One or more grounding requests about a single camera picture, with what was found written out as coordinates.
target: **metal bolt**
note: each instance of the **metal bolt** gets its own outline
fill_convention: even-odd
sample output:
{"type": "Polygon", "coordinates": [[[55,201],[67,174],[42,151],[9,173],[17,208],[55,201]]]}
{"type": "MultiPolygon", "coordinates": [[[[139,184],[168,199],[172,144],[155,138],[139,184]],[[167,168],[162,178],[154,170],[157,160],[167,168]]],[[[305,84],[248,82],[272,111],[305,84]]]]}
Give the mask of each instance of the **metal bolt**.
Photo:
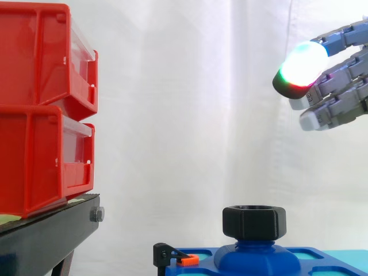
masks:
{"type": "Polygon", "coordinates": [[[104,207],[95,207],[91,211],[91,221],[95,223],[100,223],[105,218],[105,208],[104,207]]]}

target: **black clamp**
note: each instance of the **black clamp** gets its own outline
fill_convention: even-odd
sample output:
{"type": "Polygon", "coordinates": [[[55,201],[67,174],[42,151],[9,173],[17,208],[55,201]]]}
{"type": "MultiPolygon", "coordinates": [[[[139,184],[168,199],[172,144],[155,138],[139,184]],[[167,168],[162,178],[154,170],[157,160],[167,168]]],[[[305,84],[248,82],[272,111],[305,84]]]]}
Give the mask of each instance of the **black clamp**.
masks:
{"type": "Polygon", "coordinates": [[[166,243],[154,245],[154,266],[158,268],[158,276],[165,276],[166,267],[170,265],[171,259],[180,261],[186,258],[190,258],[190,256],[166,243]]]}

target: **glowing fingertip sensor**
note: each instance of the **glowing fingertip sensor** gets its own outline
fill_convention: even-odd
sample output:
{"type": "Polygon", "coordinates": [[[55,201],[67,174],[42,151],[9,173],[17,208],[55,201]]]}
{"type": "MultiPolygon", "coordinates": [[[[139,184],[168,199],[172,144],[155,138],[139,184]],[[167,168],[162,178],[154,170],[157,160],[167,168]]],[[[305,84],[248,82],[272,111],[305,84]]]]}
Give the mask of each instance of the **glowing fingertip sensor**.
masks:
{"type": "Polygon", "coordinates": [[[274,88],[288,98],[302,98],[327,64],[326,49],[317,42],[306,41],[298,45],[281,65],[273,80],[274,88]]]}

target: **orange clip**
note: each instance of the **orange clip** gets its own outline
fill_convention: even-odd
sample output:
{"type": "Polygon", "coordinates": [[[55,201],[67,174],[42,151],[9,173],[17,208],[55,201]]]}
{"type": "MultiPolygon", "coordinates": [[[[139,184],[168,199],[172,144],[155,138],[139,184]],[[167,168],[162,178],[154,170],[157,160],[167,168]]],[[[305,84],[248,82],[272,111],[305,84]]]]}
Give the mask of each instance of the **orange clip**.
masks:
{"type": "Polygon", "coordinates": [[[190,258],[177,261],[178,266],[196,266],[200,263],[200,257],[194,254],[188,254],[190,258]]]}

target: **robotic hand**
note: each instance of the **robotic hand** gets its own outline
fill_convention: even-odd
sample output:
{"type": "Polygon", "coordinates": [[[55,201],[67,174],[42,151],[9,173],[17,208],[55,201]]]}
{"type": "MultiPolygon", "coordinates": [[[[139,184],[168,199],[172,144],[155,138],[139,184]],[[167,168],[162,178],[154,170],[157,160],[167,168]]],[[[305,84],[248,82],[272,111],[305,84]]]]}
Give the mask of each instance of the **robotic hand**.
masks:
{"type": "Polygon", "coordinates": [[[303,130],[325,130],[368,114],[368,19],[299,45],[273,79],[277,92],[290,98],[303,130]],[[364,45],[344,62],[322,72],[328,57],[364,45]]]}

